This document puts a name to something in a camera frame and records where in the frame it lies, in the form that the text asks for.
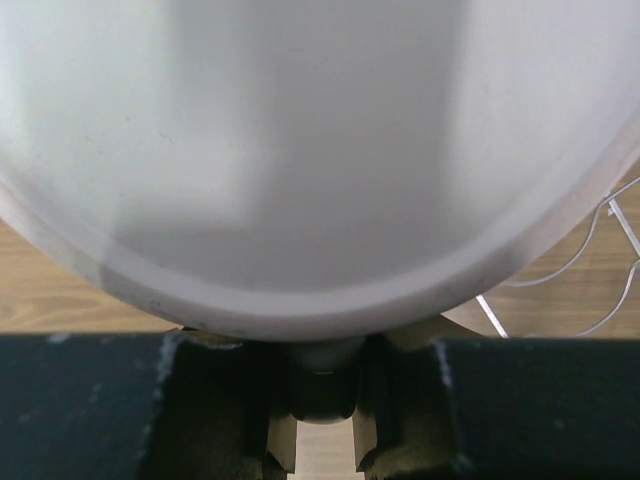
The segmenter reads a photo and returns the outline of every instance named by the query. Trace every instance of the brown wooden surface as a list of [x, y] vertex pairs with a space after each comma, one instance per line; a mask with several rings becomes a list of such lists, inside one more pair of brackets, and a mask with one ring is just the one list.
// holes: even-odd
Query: brown wooden surface
[[[640, 175], [640, 165], [627, 176]], [[640, 186], [619, 199], [627, 218], [640, 232]], [[582, 242], [589, 220], [518, 278], [548, 273]], [[514, 335], [571, 335], [605, 314], [618, 298], [635, 254], [613, 216], [601, 216], [595, 237], [583, 258], [548, 284], [514, 289], [498, 287], [487, 299]], [[108, 297], [72, 276], [0, 224], [0, 333], [57, 331], [162, 331], [172, 325]], [[640, 289], [632, 287], [621, 311], [598, 336], [640, 336]], [[450, 318], [478, 332], [494, 335], [475, 302], [448, 312]], [[350, 423], [301, 425], [295, 478], [361, 478], [353, 471]]]

